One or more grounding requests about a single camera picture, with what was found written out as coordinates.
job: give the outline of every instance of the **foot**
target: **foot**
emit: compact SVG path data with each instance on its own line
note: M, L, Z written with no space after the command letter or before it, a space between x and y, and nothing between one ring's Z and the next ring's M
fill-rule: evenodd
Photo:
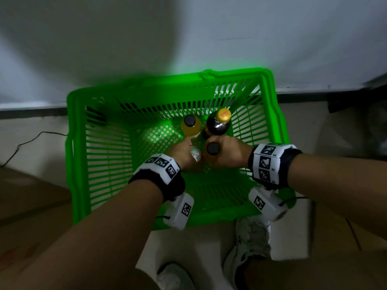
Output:
M157 271L157 285L161 290L195 290L190 276L176 263L167 263Z
M236 245L231 249L223 265L223 274L235 290L236 269L250 256L270 258L270 222L260 214L237 219L235 223Z

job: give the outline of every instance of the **person's right arm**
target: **person's right arm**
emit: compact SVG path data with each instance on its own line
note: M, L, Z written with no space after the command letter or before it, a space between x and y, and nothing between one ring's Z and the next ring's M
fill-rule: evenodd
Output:
M230 136L208 141L221 145L214 167L247 168L252 146ZM300 154L290 165L288 184L387 239L387 162Z

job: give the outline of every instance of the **hand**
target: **hand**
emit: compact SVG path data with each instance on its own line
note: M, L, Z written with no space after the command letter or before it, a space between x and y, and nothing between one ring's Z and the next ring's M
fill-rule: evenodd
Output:
M191 154L190 145L192 145L191 139L186 137L181 142L171 145L165 153L179 164L182 172L192 169L197 164Z
M206 146L210 142L218 142L220 144L220 155L215 157L215 160L207 159L206 153L204 157L213 168L248 168L248 161L252 146L244 143L240 139L228 135L211 136L206 141Z

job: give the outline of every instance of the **black cable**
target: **black cable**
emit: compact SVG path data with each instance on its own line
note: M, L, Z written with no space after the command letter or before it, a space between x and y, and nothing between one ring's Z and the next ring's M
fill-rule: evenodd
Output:
M27 142L24 142L24 143L21 143L19 145L17 145L17 148L16 148L16 151L14 152L14 154L5 162L5 164L1 165L0 168L2 167L5 167L5 165L8 164L9 161L12 160L12 158L16 155L16 153L19 151L20 147L22 145L25 145L26 143L30 143L31 141L34 141L36 138L39 137L39 135L41 135L42 133L51 133L51 134L59 134L59 135L63 135L63 136L67 136L67 134L63 134L63 133L58 133L58 132L50 132L50 131L42 131L41 133L39 133L35 138L31 139L30 141L27 141Z
M351 229L352 236L353 236L353 238L354 238L355 241L356 241L356 244L357 244L357 246L358 246L358 249L359 249L360 251L363 251L363 249L361 248L360 242L359 242L359 240L358 240L358 237L357 237L356 234L355 234L355 230L354 230L353 227L352 227L352 224L351 224L350 220L348 220L347 218L345 218L345 220L347 221L348 226L349 226L350 229Z
M296 197L292 197L292 198L288 198L287 200L284 200L282 203L279 204L279 206L283 206L285 203L287 203L288 201L291 201L291 200L299 200L301 198L307 198L306 196L296 196Z

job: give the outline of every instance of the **black sock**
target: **black sock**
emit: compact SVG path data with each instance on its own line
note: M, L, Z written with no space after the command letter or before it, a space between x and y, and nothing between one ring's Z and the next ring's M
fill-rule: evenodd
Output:
M244 264L242 264L238 268L236 268L235 285L238 288L238 290L249 290L249 288L246 285L246 282L244 281L244 271L253 259L263 260L263 259L267 259L267 258L265 258L264 256L249 256L247 258L247 261Z

